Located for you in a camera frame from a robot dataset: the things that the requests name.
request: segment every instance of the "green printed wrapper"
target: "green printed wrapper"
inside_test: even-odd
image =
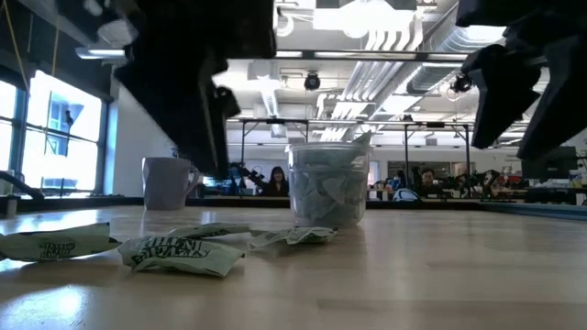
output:
[[[118,248],[122,262],[133,271],[181,270],[225,277],[245,253],[237,248],[173,236],[133,238]]]
[[[243,224],[205,224],[196,227],[181,227],[173,229],[168,237],[186,237],[186,238],[207,238],[220,237],[229,234],[241,234],[250,232],[249,225]]]
[[[249,241],[249,248],[263,248],[279,241],[287,245],[326,243],[337,234],[337,229],[324,227],[297,227],[277,232],[266,232]]]
[[[53,261],[101,253],[120,246],[110,237],[110,224],[84,225],[56,231],[0,235],[0,260]]]

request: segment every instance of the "table surface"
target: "table surface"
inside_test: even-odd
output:
[[[117,239],[200,223],[291,226],[289,210],[112,207],[21,215],[0,233],[111,222]],[[249,234],[223,239],[245,247]],[[0,262],[0,329],[585,329],[587,224],[367,211],[323,246],[250,252],[224,279],[133,273],[116,251]]]

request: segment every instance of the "clear plastic container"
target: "clear plastic container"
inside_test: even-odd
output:
[[[301,226],[357,224],[365,213],[371,148],[316,142],[287,150],[292,210]]]

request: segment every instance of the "security camera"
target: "security camera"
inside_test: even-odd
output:
[[[320,78],[318,78],[318,73],[308,73],[308,75],[305,77],[304,88],[307,91],[315,91],[320,88]]]

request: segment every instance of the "white mug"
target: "white mug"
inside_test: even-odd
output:
[[[189,182],[190,170],[195,175]],[[153,157],[143,159],[143,197],[147,210],[181,210],[187,194],[198,183],[198,172],[187,159]]]

